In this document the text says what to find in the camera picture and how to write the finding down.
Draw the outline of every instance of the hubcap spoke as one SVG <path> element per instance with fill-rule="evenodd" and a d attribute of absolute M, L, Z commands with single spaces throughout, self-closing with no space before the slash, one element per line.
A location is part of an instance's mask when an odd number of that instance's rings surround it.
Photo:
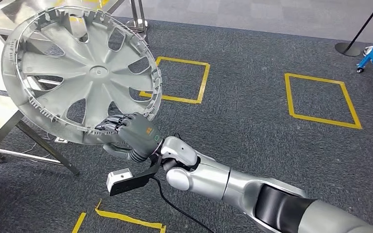
<path fill-rule="evenodd" d="M 106 88 L 112 100 L 123 114 L 134 112 L 142 113 L 144 111 L 147 104 L 143 101 L 135 101 L 131 98 L 127 87 L 112 83 L 112 85 L 107 85 Z"/>
<path fill-rule="evenodd" d="M 115 71 L 111 81 L 139 91 L 152 91 L 151 67 L 139 74 L 132 73 L 128 68 Z"/>
<path fill-rule="evenodd" d="M 125 36 L 123 43 L 118 51 L 111 50 L 106 55 L 105 60 L 112 67 L 112 72 L 123 69 L 139 60 L 139 54 L 129 42 L 129 36 Z"/>
<path fill-rule="evenodd" d="M 66 117 L 68 108 L 78 100 L 84 99 L 90 88 L 90 83 L 84 82 L 83 76 L 64 80 L 50 91 L 43 92 L 37 98 L 43 107 L 60 117 Z"/>
<path fill-rule="evenodd" d="M 98 63 L 106 62 L 106 54 L 110 51 L 108 47 L 109 33 L 105 26 L 86 22 L 86 32 L 88 33 L 88 48 L 94 55 L 95 61 Z"/>
<path fill-rule="evenodd" d="M 108 107 L 112 102 L 104 84 L 93 84 L 86 97 L 84 126 L 94 128 L 108 117 Z"/>
<path fill-rule="evenodd" d="M 26 52 L 22 57 L 22 70 L 28 76 L 52 75 L 64 79 L 82 75 L 84 65 L 66 57 L 52 57 Z"/>
<path fill-rule="evenodd" d="M 64 26 L 54 23 L 41 30 L 42 34 L 59 46 L 66 57 L 86 64 L 93 60 L 92 54 L 85 43 L 79 42 Z"/>

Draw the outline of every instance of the carpet floor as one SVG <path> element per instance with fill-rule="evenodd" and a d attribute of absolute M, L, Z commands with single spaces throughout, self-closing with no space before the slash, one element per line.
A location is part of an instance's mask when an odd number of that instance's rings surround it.
<path fill-rule="evenodd" d="M 343 56 L 334 50 L 338 41 L 313 37 L 151 21 L 149 39 L 155 57 L 210 64 L 201 104 L 162 101 L 154 123 L 164 135 L 177 132 L 221 163 L 302 188 L 310 197 L 373 224 L 372 65 L 357 74 L 361 57 Z M 165 95 L 197 98 L 202 66 L 171 61 L 159 66 Z M 292 117 L 285 73 L 345 82 L 362 129 Z M 339 84 L 295 76 L 289 80 L 295 113 L 354 123 Z M 119 160 L 101 146 L 50 143 L 81 174 L 7 156 L 0 164 L 0 232 L 71 232 L 81 212 L 87 215 L 80 232 L 159 232 L 99 216 L 94 208 L 100 199 L 100 209 L 160 222 L 168 233 L 204 232 L 160 198 L 155 182 L 108 196 L 109 172 L 130 167 L 136 173 L 148 164 Z M 32 145 L 14 128 L 0 148 L 25 151 Z M 47 154 L 38 147 L 30 153 Z M 171 188 L 163 171 L 157 177 L 169 200 L 214 232 L 261 232 L 234 208 Z"/>

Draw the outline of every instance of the metal stand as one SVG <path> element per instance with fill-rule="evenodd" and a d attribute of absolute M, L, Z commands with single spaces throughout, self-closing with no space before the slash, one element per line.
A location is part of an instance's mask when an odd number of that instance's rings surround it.
<path fill-rule="evenodd" d="M 34 156 L 30 154 L 18 153 L 10 150 L 0 149 L 0 154 L 8 154 L 19 158 L 32 159 L 44 163 L 50 163 L 55 165 L 61 165 L 67 167 L 74 175 L 78 175 L 79 171 L 74 165 L 72 165 L 64 156 L 62 156 L 58 151 L 51 147 L 44 139 L 42 139 L 33 129 L 31 129 L 25 122 L 22 120 L 16 124 L 16 126 L 24 132 L 28 137 L 35 141 L 38 145 L 44 148 L 49 152 L 56 160 L 43 158 L 39 156 Z"/>
<path fill-rule="evenodd" d="M 143 32 L 145 34 L 144 39 L 148 43 L 148 36 L 147 36 L 148 22 L 145 20 L 144 7 L 142 5 L 142 0 L 138 0 L 139 12 L 141 14 L 141 18 L 138 18 L 138 13 L 136 11 L 135 0 L 130 0 L 130 1 L 131 1 L 131 9 L 132 9 L 133 20 L 129 20 L 126 23 L 126 26 L 129 29 L 131 29 L 132 31 L 134 31 L 135 33 Z"/>
<path fill-rule="evenodd" d="M 356 39 L 359 37 L 361 32 L 364 30 L 364 28 L 367 26 L 367 24 L 370 22 L 370 20 L 373 18 L 373 13 L 370 15 L 370 17 L 367 19 L 367 21 L 364 23 L 364 25 L 361 27 L 359 32 L 355 35 L 354 39 L 351 41 L 351 43 L 338 43 L 335 45 L 335 50 L 343 55 L 350 56 L 350 57 L 356 57 L 361 54 L 361 49 L 354 46 L 353 43 L 356 41 Z"/>

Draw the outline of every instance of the pole base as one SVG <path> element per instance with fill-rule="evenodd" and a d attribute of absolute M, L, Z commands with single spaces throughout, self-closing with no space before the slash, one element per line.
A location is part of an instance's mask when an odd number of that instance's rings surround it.
<path fill-rule="evenodd" d="M 142 28 L 142 27 L 143 27 L 142 23 L 143 23 L 143 22 L 142 22 L 142 19 L 139 18 L 139 19 L 138 19 L 138 27 Z M 129 27 L 136 27 L 136 25 L 135 25 L 135 20 L 133 20 L 133 19 L 131 19 L 131 20 L 129 20 L 128 22 L 126 22 L 125 25 L 126 25 L 126 26 L 129 26 Z M 147 27 L 148 27 L 148 22 L 145 21 L 145 28 L 147 28 Z"/>
<path fill-rule="evenodd" d="M 349 57 L 356 57 L 361 54 L 361 50 L 357 47 L 352 45 L 347 51 L 345 51 L 349 46 L 349 43 L 338 43 L 335 45 L 335 50 L 345 56 Z"/>

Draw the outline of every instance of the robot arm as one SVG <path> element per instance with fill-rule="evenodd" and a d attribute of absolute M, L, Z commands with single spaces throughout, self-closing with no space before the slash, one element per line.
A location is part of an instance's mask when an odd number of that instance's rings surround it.
<path fill-rule="evenodd" d="M 308 199 L 299 188 L 235 171 L 177 137 L 162 139 L 141 114 L 121 117 L 118 121 L 109 117 L 97 128 L 116 130 L 133 150 L 124 152 L 109 145 L 107 151 L 135 162 L 140 162 L 139 156 L 131 156 L 131 151 L 141 151 L 142 158 L 150 158 L 152 163 L 135 176 L 128 168 L 111 172 L 107 181 L 110 196 L 144 186 L 162 166 L 172 187 L 222 200 L 268 233 L 373 233 L 373 226 L 320 200 Z"/>

